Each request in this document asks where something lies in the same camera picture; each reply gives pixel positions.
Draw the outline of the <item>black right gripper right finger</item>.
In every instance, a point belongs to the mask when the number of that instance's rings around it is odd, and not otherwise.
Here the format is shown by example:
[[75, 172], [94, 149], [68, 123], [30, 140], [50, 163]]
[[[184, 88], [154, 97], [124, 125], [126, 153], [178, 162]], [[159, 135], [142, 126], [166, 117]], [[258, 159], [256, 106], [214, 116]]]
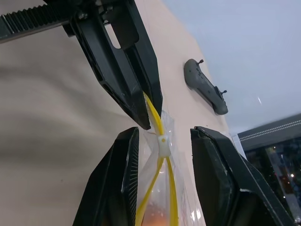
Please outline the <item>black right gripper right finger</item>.
[[194, 179], [208, 226], [293, 226], [263, 175], [222, 133], [190, 130]]

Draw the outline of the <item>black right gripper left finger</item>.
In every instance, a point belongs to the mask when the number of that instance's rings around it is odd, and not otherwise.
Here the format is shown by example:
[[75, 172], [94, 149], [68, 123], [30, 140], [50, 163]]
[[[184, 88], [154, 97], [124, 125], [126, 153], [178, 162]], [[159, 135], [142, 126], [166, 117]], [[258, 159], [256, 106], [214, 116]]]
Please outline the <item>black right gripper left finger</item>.
[[91, 173], [73, 225], [135, 225], [139, 129], [131, 127], [117, 136]]

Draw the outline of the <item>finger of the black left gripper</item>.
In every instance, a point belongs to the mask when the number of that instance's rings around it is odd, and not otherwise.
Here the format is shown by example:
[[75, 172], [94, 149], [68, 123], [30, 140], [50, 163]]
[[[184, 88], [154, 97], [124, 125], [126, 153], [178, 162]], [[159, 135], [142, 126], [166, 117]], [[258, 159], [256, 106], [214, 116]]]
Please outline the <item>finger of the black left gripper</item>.
[[96, 10], [73, 11], [70, 26], [100, 85], [143, 129], [150, 129], [143, 90], [122, 49], [113, 46]]
[[111, 24], [121, 49], [142, 87], [157, 110], [162, 112], [163, 97], [157, 57], [134, 0], [104, 0], [103, 16]]

